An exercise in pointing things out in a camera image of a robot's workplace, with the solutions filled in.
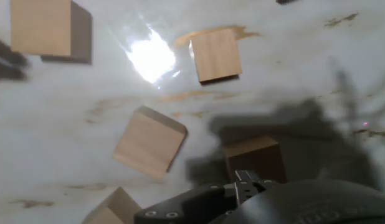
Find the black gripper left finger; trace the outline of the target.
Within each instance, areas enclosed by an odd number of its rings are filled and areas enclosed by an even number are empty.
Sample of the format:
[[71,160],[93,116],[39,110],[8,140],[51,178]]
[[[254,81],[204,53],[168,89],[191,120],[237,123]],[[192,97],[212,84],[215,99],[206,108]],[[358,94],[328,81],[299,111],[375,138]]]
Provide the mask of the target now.
[[207,184],[134,214],[134,224],[207,224],[237,207],[231,185]]

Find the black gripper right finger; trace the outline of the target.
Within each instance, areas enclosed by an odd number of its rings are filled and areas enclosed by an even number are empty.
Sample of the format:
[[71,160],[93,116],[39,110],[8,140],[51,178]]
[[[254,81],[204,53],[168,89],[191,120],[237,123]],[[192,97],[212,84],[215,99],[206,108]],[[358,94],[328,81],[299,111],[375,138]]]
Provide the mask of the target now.
[[273,189],[279,183],[275,180],[261,179],[254,170],[236,170],[234,188],[237,201],[247,201],[253,196],[268,189]]

